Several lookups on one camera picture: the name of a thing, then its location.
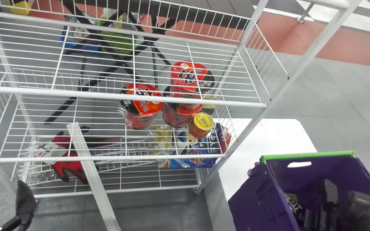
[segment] snack bag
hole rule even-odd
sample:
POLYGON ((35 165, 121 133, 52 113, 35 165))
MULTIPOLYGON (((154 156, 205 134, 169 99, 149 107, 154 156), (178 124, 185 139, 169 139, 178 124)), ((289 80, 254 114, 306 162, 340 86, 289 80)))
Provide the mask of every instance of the snack bag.
MULTIPOLYGON (((221 151, 222 153, 226 151, 226 145, 231 140, 228 129, 219 123, 215 123, 215 130, 212 129, 210 135, 203 139, 190 135, 187 127, 175 130, 174 134, 168 126, 157 128, 157 130, 155 155, 221 154, 221 151)), ((211 168, 216 159, 164 159, 158 161, 158 165, 163 168, 211 168)))

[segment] black tool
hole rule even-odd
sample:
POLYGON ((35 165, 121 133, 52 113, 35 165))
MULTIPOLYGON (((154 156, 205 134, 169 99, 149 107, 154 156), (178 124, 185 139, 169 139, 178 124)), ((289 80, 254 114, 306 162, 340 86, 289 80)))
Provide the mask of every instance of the black tool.
POLYGON ((18 231, 27 230, 31 225, 36 206, 37 203, 32 194, 32 190, 23 181, 18 180, 15 217, 0 226, 0 231, 11 231, 18 227, 18 231))

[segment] red glove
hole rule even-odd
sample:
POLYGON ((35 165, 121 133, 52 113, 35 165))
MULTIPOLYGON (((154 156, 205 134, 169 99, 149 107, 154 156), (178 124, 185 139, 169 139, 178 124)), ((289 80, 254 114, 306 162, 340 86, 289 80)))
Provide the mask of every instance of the red glove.
MULTIPOLYGON (((58 133, 57 136, 52 140, 52 142, 63 148, 69 148, 69 142, 71 141, 71 138, 69 136, 58 136, 60 134, 62 135, 63 133, 58 133)), ((76 157, 78 156, 78 154, 76 153, 76 151, 71 151, 69 153, 69 156, 76 157)), ((53 167, 58 177, 61 178, 61 180, 64 182, 69 182, 69 177, 65 172, 65 170, 68 170, 72 174, 74 174, 83 184, 88 184, 88 180, 80 161, 57 161, 51 166, 53 167)))

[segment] purple crate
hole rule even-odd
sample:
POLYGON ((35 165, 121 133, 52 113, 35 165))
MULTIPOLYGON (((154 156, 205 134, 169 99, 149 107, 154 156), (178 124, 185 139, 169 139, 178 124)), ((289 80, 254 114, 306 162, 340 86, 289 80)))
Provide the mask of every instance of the purple crate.
POLYGON ((349 191, 370 195, 370 174, 351 156, 267 160, 249 175, 228 201, 237 231, 300 231, 284 192, 296 194, 302 207, 316 212, 318 188, 325 179, 338 187, 339 202, 346 201, 349 191), (288 168, 307 161, 312 165, 288 168))

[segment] canned drink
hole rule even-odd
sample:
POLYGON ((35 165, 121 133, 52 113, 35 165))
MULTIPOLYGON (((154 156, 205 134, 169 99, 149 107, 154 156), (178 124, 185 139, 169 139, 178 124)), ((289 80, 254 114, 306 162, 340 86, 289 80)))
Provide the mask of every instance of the canned drink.
MULTIPOLYGON (((168 96, 169 87, 163 96, 168 96)), ((163 120, 171 127, 181 128, 189 124, 192 118, 202 109, 202 104, 197 104, 193 109, 182 108, 179 103, 163 104, 163 120)))
MULTIPOLYGON (((149 84, 135 83, 136 95, 162 96, 158 89, 149 84)), ((123 87, 121 94, 134 94, 134 84, 123 87)), ((149 127, 158 112, 162 110, 163 102, 121 100, 123 119, 129 129, 144 130, 149 127)))
MULTIPOLYGON (((204 97, 204 99, 216 100, 214 97, 204 97)), ((217 108, 218 108, 218 105, 214 105, 214 104, 203 105, 201 112, 205 112, 206 114, 209 114, 211 116, 217 108)))
POLYGON ((213 126, 214 122, 212 117, 204 112, 200 112, 196 114, 191 121, 189 133, 195 138, 202 139, 207 137, 213 126))
POLYGON ((177 62, 171 67, 171 96, 178 98, 201 98, 215 86, 212 72, 199 63, 177 62))

